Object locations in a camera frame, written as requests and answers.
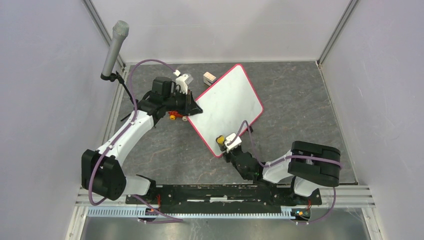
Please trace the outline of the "pink framed whiteboard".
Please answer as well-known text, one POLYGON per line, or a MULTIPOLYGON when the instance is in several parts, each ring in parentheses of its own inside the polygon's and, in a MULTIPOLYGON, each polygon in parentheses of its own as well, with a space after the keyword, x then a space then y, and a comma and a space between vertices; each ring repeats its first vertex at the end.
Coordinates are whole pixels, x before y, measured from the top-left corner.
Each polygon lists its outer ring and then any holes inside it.
POLYGON ((195 102, 203 112, 189 116, 188 122, 216 158, 222 156, 217 137, 237 133, 244 120, 250 125, 264 111, 257 91, 240 63, 206 89, 195 102))

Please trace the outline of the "yellow bone-shaped eraser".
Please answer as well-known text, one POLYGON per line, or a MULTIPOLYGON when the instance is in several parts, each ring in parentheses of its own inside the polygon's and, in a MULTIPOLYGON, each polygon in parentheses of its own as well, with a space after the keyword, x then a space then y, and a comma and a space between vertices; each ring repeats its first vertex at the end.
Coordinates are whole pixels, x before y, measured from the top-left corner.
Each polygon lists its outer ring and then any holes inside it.
POLYGON ((215 141, 218 145, 223 146, 226 141, 226 138, 223 135, 220 135, 215 139, 215 141))

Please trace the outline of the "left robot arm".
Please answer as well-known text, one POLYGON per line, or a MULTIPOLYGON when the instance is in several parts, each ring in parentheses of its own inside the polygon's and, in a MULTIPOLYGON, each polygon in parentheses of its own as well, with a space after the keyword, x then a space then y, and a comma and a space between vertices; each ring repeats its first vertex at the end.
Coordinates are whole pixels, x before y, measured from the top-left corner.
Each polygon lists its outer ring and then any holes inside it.
POLYGON ((87 149, 81 156, 82 187, 105 199, 117 200, 122 195, 137 195, 145 204, 153 203, 157 190, 154 180, 126 176, 123 163, 136 143, 168 112, 187 117, 201 114, 188 85, 193 77, 184 73, 175 80, 156 77, 152 89, 137 101, 134 111, 124 125, 96 150, 87 149))

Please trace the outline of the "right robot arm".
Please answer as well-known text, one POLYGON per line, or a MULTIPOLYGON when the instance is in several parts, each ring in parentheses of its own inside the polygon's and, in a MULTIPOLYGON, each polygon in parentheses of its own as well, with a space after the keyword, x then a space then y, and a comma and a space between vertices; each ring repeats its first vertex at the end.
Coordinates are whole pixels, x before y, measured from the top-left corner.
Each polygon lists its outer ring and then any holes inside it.
POLYGON ((244 180, 258 185, 276 185, 292 178, 289 199, 302 204, 320 187, 335 188, 340 184, 341 151, 335 147, 305 141, 294 141, 283 156, 259 161, 240 144, 228 147, 218 144, 227 163, 233 165, 244 180))

